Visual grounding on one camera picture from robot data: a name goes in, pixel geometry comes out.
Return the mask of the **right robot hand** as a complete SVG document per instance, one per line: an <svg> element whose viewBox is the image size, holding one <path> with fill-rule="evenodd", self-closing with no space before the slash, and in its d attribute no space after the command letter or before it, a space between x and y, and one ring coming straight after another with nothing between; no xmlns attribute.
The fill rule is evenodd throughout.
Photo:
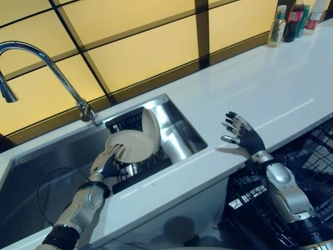
<svg viewBox="0 0 333 250"><path fill-rule="evenodd" d="M229 111L225 114L228 123L226 129L234 136L224 135L222 141L244 148L250 156L266 150L264 142L255 129L240 115Z"/></svg>

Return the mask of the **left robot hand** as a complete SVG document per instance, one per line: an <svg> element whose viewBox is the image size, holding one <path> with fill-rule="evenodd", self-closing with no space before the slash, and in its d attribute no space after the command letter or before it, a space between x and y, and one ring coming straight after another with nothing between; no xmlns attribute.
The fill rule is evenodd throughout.
<svg viewBox="0 0 333 250"><path fill-rule="evenodd" d="M109 177L127 176L126 170L121 170L114 163L116 157L125 149L123 144L115 144L106 148L94 160L90 169L90 181L104 182Z"/></svg>

